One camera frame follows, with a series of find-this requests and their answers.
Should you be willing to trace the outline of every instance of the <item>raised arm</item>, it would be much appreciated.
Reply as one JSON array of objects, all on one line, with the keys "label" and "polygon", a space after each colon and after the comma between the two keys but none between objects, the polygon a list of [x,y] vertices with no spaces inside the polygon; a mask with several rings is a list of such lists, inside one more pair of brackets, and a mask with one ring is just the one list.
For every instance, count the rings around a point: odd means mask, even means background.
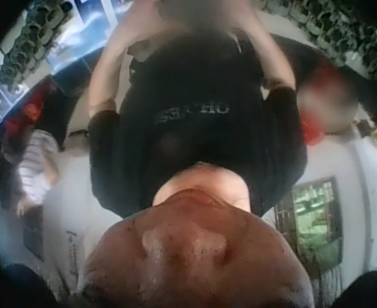
[{"label": "raised arm", "polygon": [[90,117],[99,111],[116,110],[114,99],[118,91],[119,72],[128,47],[176,27],[160,17],[156,2],[158,0],[134,0],[123,20],[113,31],[91,76]]},{"label": "raised arm", "polygon": [[258,20],[250,0],[225,0],[231,22],[243,30],[259,56],[270,90],[290,87],[295,90],[295,76],[286,56]]}]

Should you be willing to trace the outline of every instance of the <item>neck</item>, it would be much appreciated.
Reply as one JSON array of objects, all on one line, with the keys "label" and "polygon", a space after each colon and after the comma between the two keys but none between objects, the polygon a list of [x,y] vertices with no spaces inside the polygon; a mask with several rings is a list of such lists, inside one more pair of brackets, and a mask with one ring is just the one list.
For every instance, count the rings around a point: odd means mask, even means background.
[{"label": "neck", "polygon": [[211,164],[198,163],[173,176],[154,197],[153,206],[186,189],[200,189],[233,207],[251,212],[249,190],[242,177]]}]

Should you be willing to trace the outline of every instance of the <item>man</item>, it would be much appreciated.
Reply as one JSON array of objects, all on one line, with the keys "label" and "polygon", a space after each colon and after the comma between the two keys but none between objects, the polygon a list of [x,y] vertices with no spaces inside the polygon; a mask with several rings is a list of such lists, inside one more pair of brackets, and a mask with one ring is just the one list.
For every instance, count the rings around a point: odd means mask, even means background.
[{"label": "man", "polygon": [[21,179],[23,196],[17,204],[17,215],[41,206],[49,190],[60,180],[53,159],[58,153],[54,137],[44,130],[34,130],[17,171]]},{"label": "man", "polygon": [[156,0],[134,1],[95,68],[92,188],[101,206],[126,218],[87,261],[80,296],[96,307],[313,305],[300,262],[256,217],[306,164],[294,74],[249,0],[222,3],[254,46],[266,100],[234,40],[183,35],[136,72],[118,114],[128,46],[180,31],[160,18]]}]

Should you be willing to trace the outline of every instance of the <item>striped shirt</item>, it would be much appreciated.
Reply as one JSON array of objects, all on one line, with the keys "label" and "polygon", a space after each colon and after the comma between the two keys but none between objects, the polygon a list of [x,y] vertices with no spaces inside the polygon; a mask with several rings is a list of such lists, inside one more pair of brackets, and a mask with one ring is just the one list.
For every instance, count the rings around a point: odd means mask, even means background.
[{"label": "striped shirt", "polygon": [[41,205],[51,189],[44,174],[42,151],[50,154],[58,152],[54,137],[44,130],[35,130],[18,166],[22,190],[32,202]]}]

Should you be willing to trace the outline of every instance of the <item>black shirt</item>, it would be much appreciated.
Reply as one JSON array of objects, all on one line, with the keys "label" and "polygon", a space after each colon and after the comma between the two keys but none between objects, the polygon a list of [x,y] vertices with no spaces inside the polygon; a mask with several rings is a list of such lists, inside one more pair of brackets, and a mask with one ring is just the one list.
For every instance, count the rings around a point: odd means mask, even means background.
[{"label": "black shirt", "polygon": [[150,207],[176,173],[208,162],[240,175],[262,216],[306,165],[295,92],[276,89],[263,101],[239,51],[187,50],[165,47],[150,57],[121,115],[91,120],[93,193],[124,218]]}]

